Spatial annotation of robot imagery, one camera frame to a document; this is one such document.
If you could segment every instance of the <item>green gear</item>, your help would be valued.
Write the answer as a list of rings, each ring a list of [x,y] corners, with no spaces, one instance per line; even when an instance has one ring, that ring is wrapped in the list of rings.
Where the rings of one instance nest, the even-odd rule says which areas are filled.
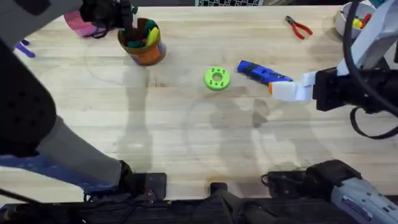
[[[229,81],[229,73],[224,68],[212,67],[205,73],[205,84],[211,90],[225,90],[229,85]]]

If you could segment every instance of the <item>wooden table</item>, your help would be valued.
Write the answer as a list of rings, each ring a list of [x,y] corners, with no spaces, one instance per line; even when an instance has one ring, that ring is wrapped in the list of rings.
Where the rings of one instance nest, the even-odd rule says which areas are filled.
[[[361,137],[349,123],[351,107],[324,113],[314,101],[276,101],[265,86],[235,72],[241,60],[292,78],[336,66],[343,57],[333,28],[338,9],[142,7],[139,15],[157,21],[167,46],[166,58],[152,67],[137,66],[119,46],[116,31],[101,40],[82,39],[61,17],[28,38],[37,57],[21,59],[77,134],[139,172],[167,173],[168,198],[206,197],[214,181],[229,183],[240,196],[263,196],[260,175],[267,171],[334,158],[361,171],[383,193],[398,194],[396,138]],[[286,15],[314,34],[298,39]],[[231,74],[224,91],[203,83],[215,65]],[[376,134],[396,120],[361,114],[359,122]],[[78,187],[23,170],[0,171],[2,188],[44,202],[82,200]]]

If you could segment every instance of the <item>red-handled pliers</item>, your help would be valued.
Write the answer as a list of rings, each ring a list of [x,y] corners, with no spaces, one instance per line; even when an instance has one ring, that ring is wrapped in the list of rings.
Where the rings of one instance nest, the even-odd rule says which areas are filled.
[[[303,40],[304,36],[301,33],[299,33],[297,28],[301,28],[304,31],[306,31],[308,34],[312,35],[312,30],[310,28],[308,28],[303,24],[299,24],[298,22],[294,21],[294,19],[292,19],[290,16],[286,16],[285,20],[292,26],[293,32],[298,38]]]

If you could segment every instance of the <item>pen cup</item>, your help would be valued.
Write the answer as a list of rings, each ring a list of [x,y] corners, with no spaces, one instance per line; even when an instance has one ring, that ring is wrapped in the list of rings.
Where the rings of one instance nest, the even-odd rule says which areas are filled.
[[[148,21],[149,20],[145,18],[138,18],[137,20],[138,26],[136,29],[133,29],[131,34],[132,40],[140,40],[143,38],[145,31],[144,30],[145,24]],[[160,62],[165,57],[166,54],[165,45],[162,43],[162,40],[160,38],[160,29],[156,41],[149,46],[140,47],[140,48],[128,47],[122,32],[118,32],[118,40],[122,48],[130,55],[130,57],[137,64],[142,66],[154,65]]]

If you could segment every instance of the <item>cable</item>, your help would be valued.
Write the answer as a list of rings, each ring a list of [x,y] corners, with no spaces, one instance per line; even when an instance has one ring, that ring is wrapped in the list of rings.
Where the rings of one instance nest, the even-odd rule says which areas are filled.
[[[41,205],[43,205],[43,203],[41,203],[37,200],[31,199],[29,197],[25,197],[23,195],[15,194],[15,193],[12,193],[12,192],[10,192],[8,190],[4,190],[4,189],[0,189],[0,195],[6,196],[6,197],[9,197],[9,198],[21,201],[21,202],[34,204],[37,206],[36,208],[38,209],[39,213],[42,213],[44,216],[50,218],[54,223],[57,223],[57,224],[60,223],[57,221],[57,219],[55,219],[50,214],[50,212],[48,212],[46,209],[40,207]]]
[[[34,199],[31,199],[29,197],[25,197],[23,195],[15,194],[12,192],[9,192],[8,190],[0,189],[0,195],[4,195],[6,197],[21,201],[21,202],[26,202],[26,203],[40,203],[39,201],[36,201]]]
[[[140,201],[138,201],[136,204],[133,205],[133,208],[128,211],[123,218],[121,219],[121,221],[119,222],[119,224],[124,224],[127,219],[134,213],[134,211],[137,209],[138,205],[141,203]]]
[[[364,90],[364,92],[372,97],[376,102],[383,106],[388,112],[398,117],[398,107],[393,105],[389,100],[384,99],[377,91],[373,90],[361,77],[359,69],[354,63],[353,54],[351,52],[351,34],[353,30],[353,21],[358,8],[359,0],[354,0],[351,4],[347,15],[346,26],[343,36],[343,52],[349,74],[354,77],[357,84]]]

